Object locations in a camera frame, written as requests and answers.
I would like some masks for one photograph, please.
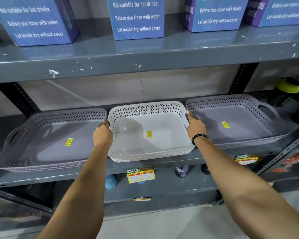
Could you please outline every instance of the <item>plastic basket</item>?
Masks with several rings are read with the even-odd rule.
[[[108,156],[128,162],[187,154],[187,110],[178,101],[117,106],[109,112],[113,144]]]
[[[12,172],[83,167],[94,147],[95,128],[106,117],[102,108],[41,112],[6,138],[0,169]]]
[[[269,109],[273,118],[261,106]],[[272,106],[246,94],[189,99],[186,108],[203,121],[208,136],[222,149],[272,143],[289,133]]]

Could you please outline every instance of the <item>perforated basket wall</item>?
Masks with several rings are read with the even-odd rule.
[[[110,129],[113,131],[115,123],[120,118],[133,117],[133,116],[146,116],[151,114],[164,114],[164,113],[175,113],[177,114],[183,125],[183,129],[186,132],[186,129],[189,125],[186,118],[186,109],[184,105],[178,101],[164,101],[164,102],[151,102],[151,103],[142,103],[142,104],[133,104],[125,106],[114,107],[108,116],[110,122]],[[147,153],[140,155],[131,155],[131,156],[119,156],[114,157],[112,154],[112,146],[108,153],[108,156],[115,162],[129,162],[129,161],[138,161],[138,160],[147,160],[154,158],[162,157],[171,157],[176,155],[183,155],[190,153],[194,149],[194,146],[191,144],[191,140],[188,139],[188,144],[184,145],[182,149],[173,149],[164,152],[156,153]]]
[[[269,118],[260,109],[259,105],[264,105],[269,108],[276,116],[275,120]],[[257,146],[262,144],[268,144],[276,142],[283,138],[289,133],[289,130],[285,124],[281,121],[278,113],[275,109],[268,104],[259,102],[253,96],[247,94],[237,94],[237,95],[223,95],[223,96],[210,96],[202,98],[194,98],[186,101],[186,108],[188,110],[198,110],[203,111],[207,108],[219,108],[229,107],[229,106],[242,106],[251,115],[254,121],[259,121],[262,126],[271,134],[270,137],[260,138],[256,140],[246,140],[235,143],[224,143],[217,144],[222,149],[232,149],[232,148],[242,148]]]
[[[13,130],[5,140],[3,151],[0,153],[0,169],[12,172],[42,171],[51,169],[66,169],[83,167],[87,159],[55,164],[40,164],[32,158],[21,159],[30,142],[40,133],[42,127],[55,123],[71,123],[78,121],[103,120],[107,112],[103,108],[75,109],[54,112],[41,112],[31,116],[22,126]],[[17,131],[24,129],[26,132],[18,143],[12,148],[9,142],[16,136]]]

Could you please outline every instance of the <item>white plastic basket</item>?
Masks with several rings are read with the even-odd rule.
[[[109,112],[113,144],[108,156],[130,162],[190,153],[187,110],[178,101],[117,106]]]

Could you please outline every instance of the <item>hand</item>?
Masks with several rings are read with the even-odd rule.
[[[188,119],[189,126],[187,128],[187,134],[189,139],[192,139],[193,136],[199,133],[207,135],[205,124],[201,120],[198,120],[197,118],[193,117],[191,111],[189,111]]]
[[[112,145],[113,142],[113,133],[109,129],[109,122],[107,118],[104,118],[104,121],[99,125],[93,133],[93,142],[94,146],[101,144]]]

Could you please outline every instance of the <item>chipped paint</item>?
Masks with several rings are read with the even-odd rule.
[[[52,70],[52,69],[49,69],[49,72],[51,75],[53,75],[52,77],[55,78],[55,75],[58,75],[59,72],[55,71],[55,70]]]

